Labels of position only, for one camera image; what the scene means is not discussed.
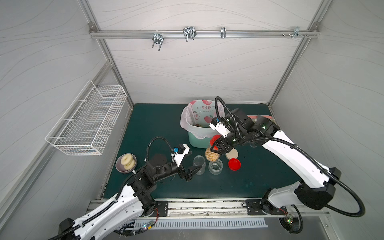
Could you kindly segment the beige jar lid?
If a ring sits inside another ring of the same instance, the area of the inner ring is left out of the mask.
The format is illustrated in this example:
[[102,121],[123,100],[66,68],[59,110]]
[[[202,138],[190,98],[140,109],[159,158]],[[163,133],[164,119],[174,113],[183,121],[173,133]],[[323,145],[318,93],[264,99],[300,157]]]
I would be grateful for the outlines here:
[[228,160],[237,159],[239,157],[239,153],[236,149],[232,149],[229,153],[225,153],[225,156]]

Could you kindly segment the glass peanut jar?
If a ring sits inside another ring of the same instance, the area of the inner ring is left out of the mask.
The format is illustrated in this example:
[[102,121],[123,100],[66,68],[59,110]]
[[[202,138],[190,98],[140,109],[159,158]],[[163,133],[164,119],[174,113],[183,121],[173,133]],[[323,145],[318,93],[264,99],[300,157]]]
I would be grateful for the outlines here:
[[212,175],[219,175],[223,170],[223,163],[220,159],[209,163],[209,171]]

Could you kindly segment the red jar lid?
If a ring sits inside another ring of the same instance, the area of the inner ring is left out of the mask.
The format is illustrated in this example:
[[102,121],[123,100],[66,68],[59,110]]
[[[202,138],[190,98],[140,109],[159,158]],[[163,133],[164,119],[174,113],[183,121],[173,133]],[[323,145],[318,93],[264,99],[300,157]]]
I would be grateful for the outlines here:
[[242,166],[241,162],[235,158],[230,159],[228,165],[231,171],[238,171]]

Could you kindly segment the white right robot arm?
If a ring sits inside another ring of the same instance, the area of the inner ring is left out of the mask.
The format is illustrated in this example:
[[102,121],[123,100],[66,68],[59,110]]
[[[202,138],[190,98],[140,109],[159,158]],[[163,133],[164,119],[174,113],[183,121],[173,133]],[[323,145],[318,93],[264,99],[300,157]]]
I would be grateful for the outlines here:
[[[215,104],[221,105],[228,114],[216,117],[210,123],[210,128],[217,131],[220,137],[214,137],[210,150],[213,153],[225,155],[236,146],[260,144],[266,150],[276,155],[301,178],[291,185],[282,188],[269,189],[255,205],[255,210],[271,215],[281,207],[303,204],[313,210],[326,207],[341,215],[359,218],[366,213],[361,198],[341,180],[341,171],[328,168],[298,145],[294,144],[272,119],[258,115],[253,121],[241,109],[230,110],[221,97],[215,98]],[[339,185],[357,202],[359,209],[355,213],[346,212],[331,206],[336,188]]]

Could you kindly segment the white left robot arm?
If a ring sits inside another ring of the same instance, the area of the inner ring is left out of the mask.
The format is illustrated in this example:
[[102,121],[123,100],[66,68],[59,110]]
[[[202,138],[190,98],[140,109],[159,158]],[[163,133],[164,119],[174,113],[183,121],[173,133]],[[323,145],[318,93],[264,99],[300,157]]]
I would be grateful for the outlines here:
[[140,216],[149,216],[156,207],[151,193],[157,188],[157,183],[172,176],[190,181],[201,166],[191,166],[185,169],[183,159],[190,154],[186,144],[172,148],[163,137],[151,140],[166,142],[170,156],[156,154],[149,157],[146,150],[146,163],[134,171],[121,185],[119,191],[102,205],[75,220],[67,218],[60,224],[60,232],[55,240],[102,240],[110,233],[129,221]]

